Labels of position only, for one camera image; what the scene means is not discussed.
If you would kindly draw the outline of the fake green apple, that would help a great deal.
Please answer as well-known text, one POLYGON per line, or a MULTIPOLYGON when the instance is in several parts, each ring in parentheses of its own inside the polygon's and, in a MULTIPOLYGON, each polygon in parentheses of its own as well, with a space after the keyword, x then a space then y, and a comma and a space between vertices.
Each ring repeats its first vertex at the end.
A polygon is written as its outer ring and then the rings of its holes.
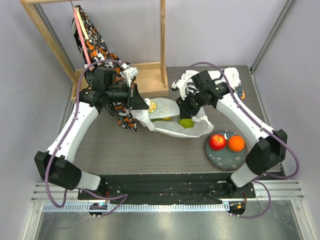
POLYGON ((194 127, 194 121, 191 118, 181 118, 178 123, 185 129, 194 127))

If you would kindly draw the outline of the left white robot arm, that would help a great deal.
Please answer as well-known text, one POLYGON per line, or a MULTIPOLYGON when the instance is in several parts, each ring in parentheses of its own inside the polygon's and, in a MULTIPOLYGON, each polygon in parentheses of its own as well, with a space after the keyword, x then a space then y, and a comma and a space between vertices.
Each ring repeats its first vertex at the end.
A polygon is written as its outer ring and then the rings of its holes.
POLYGON ((97 200, 106 195, 107 188, 101 177, 80 170, 73 161, 85 133, 103 108, 110 111, 114 103, 123 104, 129 110, 149 108, 140 96, 137 84, 132 82, 137 74, 136 67, 128 67, 124 70, 124 86, 112 87, 115 71, 107 67, 95 69, 90 88, 79 92, 72 115, 54 143, 46 152, 38 151, 34 157, 43 181, 67 190, 88 189, 97 200))

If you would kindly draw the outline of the fake orange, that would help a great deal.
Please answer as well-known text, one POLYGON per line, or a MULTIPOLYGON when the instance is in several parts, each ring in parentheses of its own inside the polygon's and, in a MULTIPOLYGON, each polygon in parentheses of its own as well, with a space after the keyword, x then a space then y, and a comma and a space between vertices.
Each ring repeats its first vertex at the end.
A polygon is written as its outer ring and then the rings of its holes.
POLYGON ((240 152, 245 147, 245 141, 241 136, 234 135, 228 139, 227 145, 232 152, 240 152))

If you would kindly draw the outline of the white plastic bag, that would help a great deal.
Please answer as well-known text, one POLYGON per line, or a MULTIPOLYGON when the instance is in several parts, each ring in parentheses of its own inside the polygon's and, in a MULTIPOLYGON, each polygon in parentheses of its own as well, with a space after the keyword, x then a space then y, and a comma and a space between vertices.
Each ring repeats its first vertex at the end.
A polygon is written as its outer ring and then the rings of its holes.
POLYGON ((171 99, 156 97, 153 99, 145 98, 144 101, 149 105, 148 110, 132 110, 134 119, 138 120, 143 127, 152 132, 162 133, 176 138, 199 138, 210 134, 214 125, 209 121, 205 111, 201 108, 196 116, 191 119, 194 122, 192 128, 185 129, 179 124, 180 109, 178 104, 171 99), (172 117, 170 121, 151 122, 151 119, 161 119, 172 117))

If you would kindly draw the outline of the fake red apple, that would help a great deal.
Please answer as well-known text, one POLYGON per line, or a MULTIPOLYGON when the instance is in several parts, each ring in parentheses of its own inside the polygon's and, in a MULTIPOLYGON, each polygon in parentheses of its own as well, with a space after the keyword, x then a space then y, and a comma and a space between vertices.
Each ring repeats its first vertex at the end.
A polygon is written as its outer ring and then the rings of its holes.
POLYGON ((212 150, 220 151, 227 145, 227 140, 221 134, 214 134, 209 137, 208 144, 212 150))

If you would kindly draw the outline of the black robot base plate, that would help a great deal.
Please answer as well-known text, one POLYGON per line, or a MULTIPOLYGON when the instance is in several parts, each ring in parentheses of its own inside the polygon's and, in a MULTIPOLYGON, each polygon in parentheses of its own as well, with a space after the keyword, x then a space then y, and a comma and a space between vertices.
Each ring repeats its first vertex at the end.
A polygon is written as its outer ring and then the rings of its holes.
POLYGON ((127 194, 129 205, 203 205, 224 199, 254 199, 250 182, 241 188, 230 173, 153 173, 102 175, 104 190, 97 195, 114 198, 127 194))

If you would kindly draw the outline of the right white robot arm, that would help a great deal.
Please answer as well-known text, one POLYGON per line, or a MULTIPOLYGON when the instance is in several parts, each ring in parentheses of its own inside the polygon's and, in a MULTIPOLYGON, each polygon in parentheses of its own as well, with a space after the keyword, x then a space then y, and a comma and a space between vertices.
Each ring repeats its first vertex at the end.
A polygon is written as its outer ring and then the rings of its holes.
POLYGON ((179 92, 177 104, 182 118, 191 119, 209 105, 227 116, 246 137, 251 149, 225 186, 233 198, 242 194, 249 182, 285 160, 288 140, 284 130, 274 130, 242 102, 238 96, 241 84, 238 70, 227 67, 187 70, 171 85, 173 91, 179 92))

